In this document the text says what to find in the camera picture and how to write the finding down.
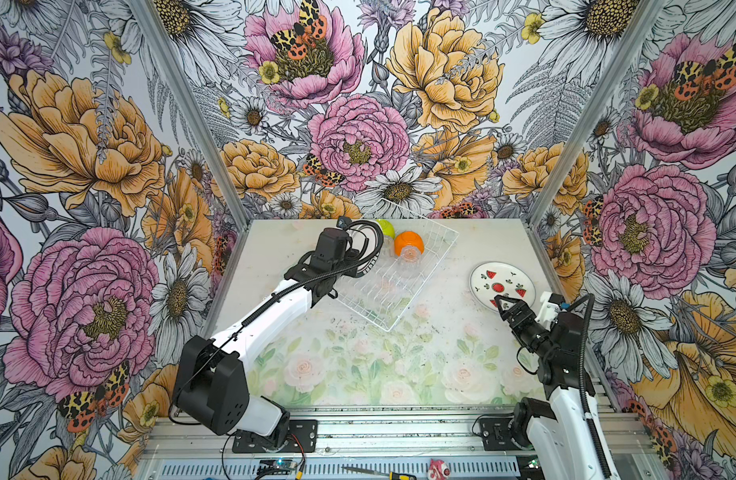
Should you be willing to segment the blue rimmed watermelon plate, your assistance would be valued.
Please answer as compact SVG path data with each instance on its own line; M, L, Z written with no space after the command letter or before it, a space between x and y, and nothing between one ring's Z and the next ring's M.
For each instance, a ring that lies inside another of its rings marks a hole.
M529 306L533 305L537 295L534 283L524 271L496 261L482 263L473 269L470 290L481 305L495 312L498 311L497 295L523 300Z

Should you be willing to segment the clear glass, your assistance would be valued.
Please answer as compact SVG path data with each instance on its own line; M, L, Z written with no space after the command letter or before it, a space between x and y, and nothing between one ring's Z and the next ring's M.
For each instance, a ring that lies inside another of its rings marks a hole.
M414 245L406 245L399 255L399 272L403 278L413 278L422 271L422 251Z

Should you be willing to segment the white wire dish rack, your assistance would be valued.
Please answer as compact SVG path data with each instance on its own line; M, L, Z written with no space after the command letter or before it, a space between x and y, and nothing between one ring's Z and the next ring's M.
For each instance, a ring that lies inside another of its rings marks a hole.
M393 224L396 235L414 231L422 237L425 252L421 273L413 278L401 276L394 239L383 234L383 248L373 269L361 278L343 277L337 282L336 290L341 304L375 327L389 332L433 276L441 271L441 263L458 240L458 233L426 218L385 220Z

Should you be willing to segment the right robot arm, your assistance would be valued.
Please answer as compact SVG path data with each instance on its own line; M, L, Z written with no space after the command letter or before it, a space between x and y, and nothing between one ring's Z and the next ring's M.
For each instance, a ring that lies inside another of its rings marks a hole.
M618 479L586 369L595 296L560 306L548 327L522 299L493 298L519 345L538 357L543 400L525 397L509 424L513 443L531 447L546 479Z

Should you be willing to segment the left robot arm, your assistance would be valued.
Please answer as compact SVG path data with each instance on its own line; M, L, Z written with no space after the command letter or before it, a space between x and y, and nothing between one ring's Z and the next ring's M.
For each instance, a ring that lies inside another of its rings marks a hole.
M365 276L384 244L380 225L342 216L324 229L314 250L291 266L276 289L244 318L210 338L195 336L181 354L171 406L217 435L246 432L279 449L291 437L290 414L253 396L247 374L257 357L292 321L326 298L342 277Z

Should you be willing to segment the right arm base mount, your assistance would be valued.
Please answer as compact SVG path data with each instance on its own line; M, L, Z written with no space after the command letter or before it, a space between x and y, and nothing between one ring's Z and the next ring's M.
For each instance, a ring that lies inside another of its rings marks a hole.
M515 426L512 417L486 415L478 418L473 427L485 451L535 451L527 431Z

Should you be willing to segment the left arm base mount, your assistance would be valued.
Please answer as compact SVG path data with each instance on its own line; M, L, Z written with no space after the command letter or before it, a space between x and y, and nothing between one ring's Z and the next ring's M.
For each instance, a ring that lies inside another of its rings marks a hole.
M235 454L313 453L316 449L319 422L294 419L283 423L269 436L239 430L231 450Z

